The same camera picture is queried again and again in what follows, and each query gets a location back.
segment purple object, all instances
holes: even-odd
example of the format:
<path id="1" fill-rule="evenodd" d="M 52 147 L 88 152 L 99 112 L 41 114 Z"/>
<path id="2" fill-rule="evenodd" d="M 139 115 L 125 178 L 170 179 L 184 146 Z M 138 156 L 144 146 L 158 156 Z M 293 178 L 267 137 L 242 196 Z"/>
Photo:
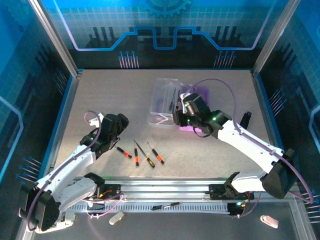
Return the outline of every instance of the purple object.
<path id="1" fill-rule="evenodd" d="M 180 94 L 183 94 L 183 93 L 187 92 L 190 87 L 192 87 L 191 84 L 190 85 L 183 85 L 182 86 L 182 91 L 181 91 Z M 195 86 L 194 88 L 191 89 L 190 93 L 191 94 L 194 94 L 194 93 L 199 94 L 202 97 L 202 99 L 204 100 L 205 104 L 209 105 L 210 98 L 209 98 L 209 88 L 208 87 L 206 87 L 206 86 Z M 179 128 L 182 131 L 189 131 L 189 132 L 193 132 L 194 131 L 194 127 L 193 126 L 181 126 Z M 196 128 L 195 131 L 197 133 L 202 133 L 202 131 L 199 128 Z"/>

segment red-handled screwdriver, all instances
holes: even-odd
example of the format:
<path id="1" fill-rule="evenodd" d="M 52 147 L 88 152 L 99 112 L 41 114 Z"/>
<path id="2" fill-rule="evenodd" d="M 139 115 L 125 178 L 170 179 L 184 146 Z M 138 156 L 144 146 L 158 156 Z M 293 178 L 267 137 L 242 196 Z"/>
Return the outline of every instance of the red-handled screwdriver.
<path id="1" fill-rule="evenodd" d="M 152 148 L 148 142 L 146 142 L 146 143 L 147 143 L 148 146 L 151 148 L 153 154 L 156 156 L 156 158 L 159 160 L 159 162 L 160 162 L 161 164 L 165 164 L 165 162 L 164 162 L 164 161 L 162 160 L 162 158 L 159 156 L 159 154 L 157 153 L 157 151 L 156 151 L 154 148 Z"/>
<path id="2" fill-rule="evenodd" d="M 135 156 L 135 166 L 139 167 L 139 157 L 138 157 L 138 150 L 136 147 L 136 141 L 134 141 L 134 156 Z"/>
<path id="3" fill-rule="evenodd" d="M 117 146 L 116 149 L 117 149 L 120 153 L 123 153 L 127 158 L 132 159 L 132 156 L 131 156 L 129 153 L 127 153 L 125 150 L 123 150 L 122 148 L 120 148 L 120 147 Z"/>

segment gray work surface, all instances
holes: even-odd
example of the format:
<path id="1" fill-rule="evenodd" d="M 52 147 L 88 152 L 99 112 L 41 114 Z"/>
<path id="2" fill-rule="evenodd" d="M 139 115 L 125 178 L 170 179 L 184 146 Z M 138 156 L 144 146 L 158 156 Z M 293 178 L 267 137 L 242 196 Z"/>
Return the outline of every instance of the gray work surface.
<path id="1" fill-rule="evenodd" d="M 116 225 L 114 215 L 92 219 L 78 214 L 69 228 L 37 234 L 34 240 L 294 240 L 299 239 L 288 203 L 260 203 L 248 216 L 231 219 L 207 213 L 128 213 Z M 278 229 L 260 221 L 269 215 Z"/>
<path id="2" fill-rule="evenodd" d="M 104 153 L 80 175 L 93 172 L 102 177 L 211 177 L 225 178 L 234 172 L 260 171 L 260 167 L 234 147 L 213 137 L 200 138 L 179 128 L 161 128 L 147 122 L 156 78 L 179 79 L 183 84 L 195 84 L 205 78 L 225 80 L 237 99 L 236 121 L 245 112 L 252 117 L 248 131 L 269 142 L 257 95 L 248 70 L 84 70 L 79 81 L 56 165 L 74 151 L 83 136 L 93 127 L 84 122 L 84 113 L 122 113 L 129 119 L 127 129 L 117 144 L 131 155 L 136 139 L 155 163 L 152 169 L 141 153 L 140 167 L 116 149 Z M 210 109 L 232 116 L 233 98 L 228 88 L 219 82 L 207 81 Z M 165 161 L 160 165 L 148 148 L 148 141 Z"/>

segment glass panel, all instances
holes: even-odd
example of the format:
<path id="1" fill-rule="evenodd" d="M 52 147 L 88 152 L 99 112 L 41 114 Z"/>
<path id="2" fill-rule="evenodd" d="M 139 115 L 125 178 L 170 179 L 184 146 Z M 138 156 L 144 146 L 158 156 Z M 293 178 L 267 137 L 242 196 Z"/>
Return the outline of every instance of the glass panel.
<path id="1" fill-rule="evenodd" d="M 42 2 L 77 67 L 83 69 L 250 69 L 287 3 L 286 0 Z"/>
<path id="2" fill-rule="evenodd" d="M 316 195 L 320 191 L 319 9 L 319 1 L 300 2 L 260 73 L 283 146 L 296 151 L 300 172 Z M 318 207 L 311 209 L 315 213 L 310 213 L 314 217 L 310 220 L 316 222 Z M 312 226 L 319 236 L 318 225 Z"/>
<path id="3" fill-rule="evenodd" d="M 21 184 L 38 177 L 69 72 L 28 1 L 0 1 L 1 239 L 15 239 Z"/>

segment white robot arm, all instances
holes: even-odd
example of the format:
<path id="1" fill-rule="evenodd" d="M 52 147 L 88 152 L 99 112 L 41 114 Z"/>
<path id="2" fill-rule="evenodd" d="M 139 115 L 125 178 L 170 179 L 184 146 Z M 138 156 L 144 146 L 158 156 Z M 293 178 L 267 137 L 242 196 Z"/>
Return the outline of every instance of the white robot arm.
<path id="1" fill-rule="evenodd" d="M 262 169 L 260 172 L 249 174 L 233 173 L 224 184 L 224 194 L 227 198 L 235 199 L 242 193 L 254 191 L 267 192 L 278 199 L 285 197 L 297 177 L 275 155 L 278 154 L 293 164 L 293 150 L 289 149 L 284 152 L 282 149 L 262 141 L 236 123 L 240 129 L 239 132 L 230 116 L 220 110 L 211 112 L 197 93 L 188 93 L 186 96 L 182 94 L 180 98 L 183 109 L 179 110 L 177 107 L 173 113 L 173 121 L 176 125 L 182 127 L 190 125 L 193 126 L 193 129 L 201 129 L 205 135 L 200 137 L 213 136 L 230 144 L 247 155 Z M 254 139 L 258 144 L 244 137 L 245 135 Z M 265 147 L 271 149 L 272 152 L 266 151 Z"/>
<path id="2" fill-rule="evenodd" d="M 97 136 L 95 131 L 99 127 L 98 117 L 101 126 Z M 82 138 L 80 145 L 64 162 L 37 182 L 26 182 L 21 186 L 18 215 L 28 220 L 30 213 L 30 222 L 36 227 L 37 233 L 58 230 L 56 228 L 60 227 L 61 221 L 64 221 L 65 224 L 61 225 L 65 227 L 69 216 L 63 212 L 80 200 L 92 198 L 103 201 L 100 195 L 108 188 L 103 178 L 88 173 L 79 181 L 74 179 L 103 153 L 113 148 L 129 120 L 122 114 L 100 113 L 98 117 L 88 121 L 97 128 Z M 116 195 L 117 191 L 118 189 L 113 189 L 111 195 Z"/>

